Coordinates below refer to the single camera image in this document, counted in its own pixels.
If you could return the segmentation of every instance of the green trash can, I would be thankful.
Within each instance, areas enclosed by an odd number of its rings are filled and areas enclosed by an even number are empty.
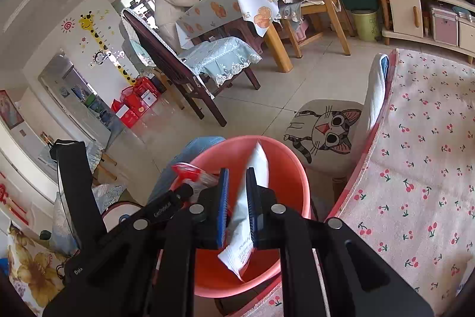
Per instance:
[[[381,29],[378,24],[378,13],[376,11],[353,10],[352,16],[360,40],[373,42],[381,37]]]

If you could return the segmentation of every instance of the pink drawer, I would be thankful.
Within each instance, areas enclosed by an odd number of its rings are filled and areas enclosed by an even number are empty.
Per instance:
[[[457,14],[443,8],[431,7],[434,41],[458,45]]]

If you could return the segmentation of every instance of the white packet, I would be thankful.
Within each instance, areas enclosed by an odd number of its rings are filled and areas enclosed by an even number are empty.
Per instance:
[[[244,176],[239,186],[236,205],[234,206],[231,221],[227,226],[226,248],[218,254],[218,258],[242,281],[241,274],[251,256],[253,245],[251,239],[251,227],[249,224],[248,196],[246,195],[246,171],[249,167],[254,168],[256,183],[258,186],[268,188],[269,165],[262,146],[257,142]]]

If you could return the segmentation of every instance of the giraffe wall sticker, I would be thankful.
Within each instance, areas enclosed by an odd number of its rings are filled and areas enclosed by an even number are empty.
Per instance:
[[[81,25],[82,29],[89,31],[89,33],[92,35],[92,37],[100,47],[100,50],[94,55],[94,60],[91,62],[90,66],[94,67],[96,64],[101,65],[105,59],[108,59],[111,52],[110,50],[108,50],[108,47],[105,44],[106,40],[104,39],[104,37],[99,35],[100,31],[97,31],[95,27],[94,14],[92,14],[92,11],[89,11],[89,13],[87,13],[86,15],[81,14],[79,24]],[[117,65],[116,68],[130,85],[135,85],[135,79],[127,72],[127,70],[121,64]]]

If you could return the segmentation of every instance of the cat print stool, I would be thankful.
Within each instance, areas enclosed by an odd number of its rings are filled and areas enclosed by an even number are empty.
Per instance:
[[[355,101],[312,100],[302,106],[284,135],[305,168],[332,177],[335,201],[343,191],[372,131],[385,95],[389,59],[377,54],[368,77],[364,104]]]

